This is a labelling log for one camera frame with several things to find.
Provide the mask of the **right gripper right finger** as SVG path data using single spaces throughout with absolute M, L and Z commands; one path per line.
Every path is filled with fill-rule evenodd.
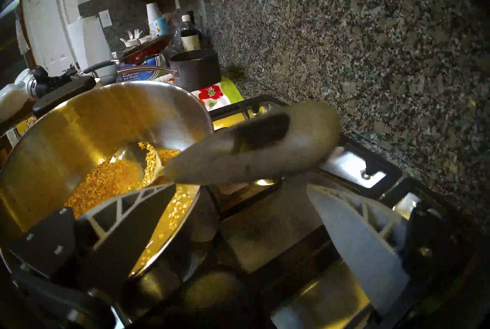
M 408 220 L 350 191 L 309 184 L 307 195 L 340 257 L 374 309 L 385 317 L 410 280 L 400 256 Z

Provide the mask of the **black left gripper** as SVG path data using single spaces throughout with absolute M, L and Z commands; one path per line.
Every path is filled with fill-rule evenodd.
M 72 81 L 72 77 L 69 74 L 63 74 L 61 76 L 50 77 L 47 74 L 41 73 L 38 75 L 38 98 L 42 98 L 52 91 L 64 86 Z

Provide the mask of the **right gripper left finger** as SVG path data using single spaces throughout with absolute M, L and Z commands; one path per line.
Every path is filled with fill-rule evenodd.
M 176 192 L 162 184 L 113 198 L 76 219 L 82 289 L 121 294 L 158 221 Z

